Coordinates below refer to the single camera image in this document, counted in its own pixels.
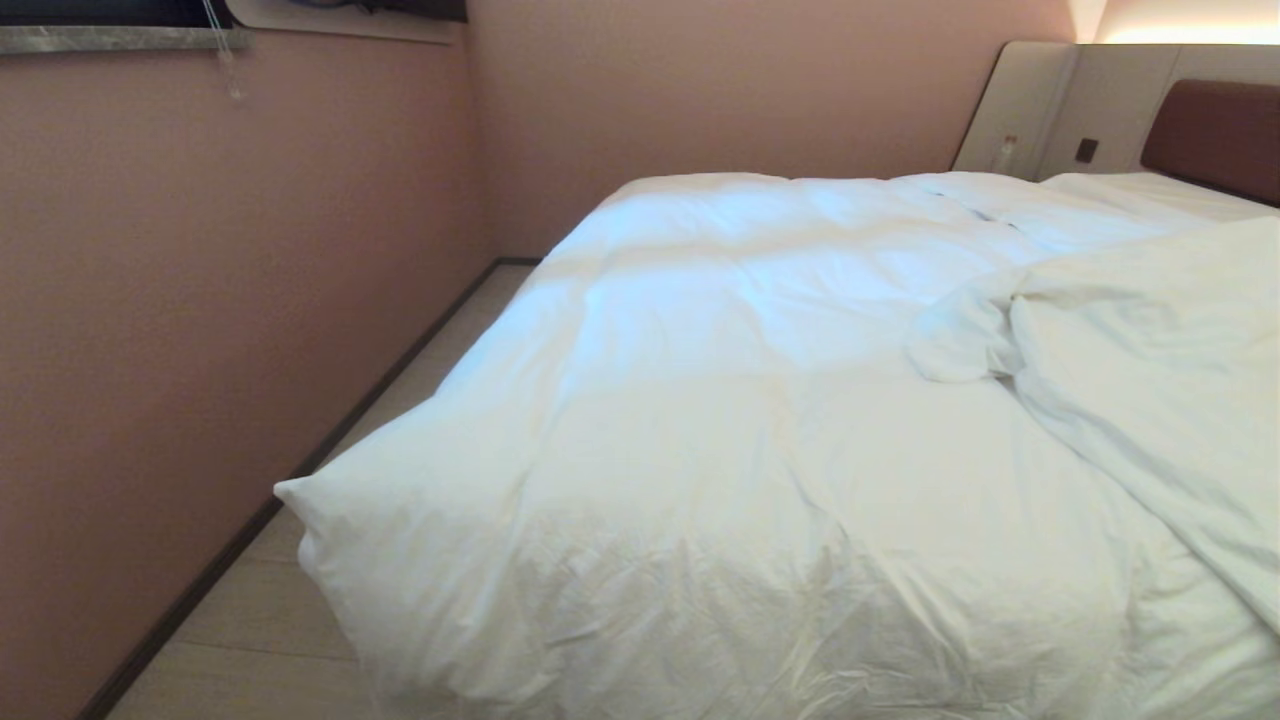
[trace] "white bedsheet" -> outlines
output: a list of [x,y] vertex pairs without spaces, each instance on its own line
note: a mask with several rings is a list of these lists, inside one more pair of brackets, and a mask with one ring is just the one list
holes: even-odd
[[1165,206],[1221,223],[1253,218],[1280,218],[1280,208],[1253,202],[1157,173],[1097,176],[1066,173],[1052,177],[1041,186],[1078,197],[1098,200],[1114,208],[1139,214],[1158,213],[1158,206]]
[[993,176],[631,183],[278,486],[388,717],[1262,717],[1280,643],[993,380],[975,275],[1208,224]]
[[984,275],[908,341],[932,379],[1012,377],[1275,632],[1277,245],[1260,218]]

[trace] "white comforter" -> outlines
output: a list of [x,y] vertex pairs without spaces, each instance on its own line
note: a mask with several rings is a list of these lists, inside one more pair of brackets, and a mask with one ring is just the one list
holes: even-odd
[[961,283],[1206,227],[992,176],[632,183],[278,487],[388,717],[1263,717],[1280,641],[1001,384]]

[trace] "wall light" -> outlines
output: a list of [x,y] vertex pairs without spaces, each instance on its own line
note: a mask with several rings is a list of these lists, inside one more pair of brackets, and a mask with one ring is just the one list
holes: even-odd
[[1116,45],[1280,45],[1280,23],[1275,26],[1164,26],[1123,29],[1102,42]]

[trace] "window blind cord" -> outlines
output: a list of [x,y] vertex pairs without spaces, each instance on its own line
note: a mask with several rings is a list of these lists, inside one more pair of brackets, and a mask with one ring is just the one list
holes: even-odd
[[209,15],[209,27],[214,31],[214,37],[218,41],[218,64],[221,65],[223,74],[227,77],[227,92],[232,100],[241,101],[244,99],[244,88],[241,87],[239,77],[236,73],[236,56],[232,55],[232,46],[227,40],[227,28],[218,19],[212,1],[204,0],[204,3],[205,14]]

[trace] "wooden floor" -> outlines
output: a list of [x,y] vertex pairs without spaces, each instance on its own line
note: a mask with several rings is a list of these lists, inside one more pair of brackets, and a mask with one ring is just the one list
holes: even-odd
[[[430,397],[532,268],[499,265],[334,451]],[[284,509],[219,580],[110,720],[374,719],[356,656],[297,564]]]

